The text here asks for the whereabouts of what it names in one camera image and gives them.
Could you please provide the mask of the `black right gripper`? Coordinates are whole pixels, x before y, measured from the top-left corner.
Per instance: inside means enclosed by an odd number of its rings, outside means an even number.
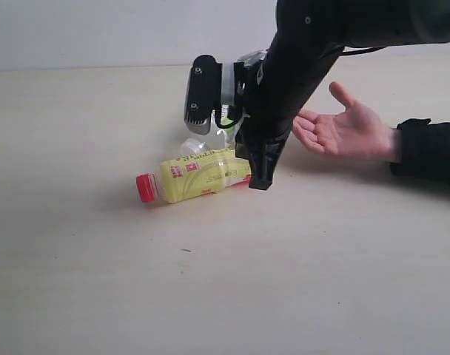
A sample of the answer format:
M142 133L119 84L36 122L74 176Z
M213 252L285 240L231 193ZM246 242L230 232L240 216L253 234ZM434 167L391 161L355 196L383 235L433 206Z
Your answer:
M262 61L250 69L244 114L236 152L250 162L249 188L266 191L273 183L295 114L293 61Z

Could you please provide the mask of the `open bare human hand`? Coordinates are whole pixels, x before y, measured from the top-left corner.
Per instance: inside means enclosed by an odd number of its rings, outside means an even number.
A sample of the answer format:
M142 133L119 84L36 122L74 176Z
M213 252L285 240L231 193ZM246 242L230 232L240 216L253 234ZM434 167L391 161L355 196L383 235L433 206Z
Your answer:
M338 82L333 81L329 91L344 111L330 115L302 109L293 121L294 136L310 152L319 155L400 162L400 132L385 125L375 111Z

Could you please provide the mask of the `black sleeved forearm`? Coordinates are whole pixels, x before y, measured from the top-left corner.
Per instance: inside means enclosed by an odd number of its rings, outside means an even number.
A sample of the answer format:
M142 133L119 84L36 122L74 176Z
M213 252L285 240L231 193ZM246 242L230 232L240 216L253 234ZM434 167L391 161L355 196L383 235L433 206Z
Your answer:
M397 125L400 161L390 164L394 176L450 185L450 122L410 118Z

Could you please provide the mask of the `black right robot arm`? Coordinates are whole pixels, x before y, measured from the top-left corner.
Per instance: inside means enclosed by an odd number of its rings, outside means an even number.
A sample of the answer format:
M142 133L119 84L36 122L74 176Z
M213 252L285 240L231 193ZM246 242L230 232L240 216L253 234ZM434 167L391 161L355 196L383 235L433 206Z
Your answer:
M236 155L249 187L266 191L292 120L346 48L380 50L450 42L450 1L278 1L277 31L239 81L246 118Z

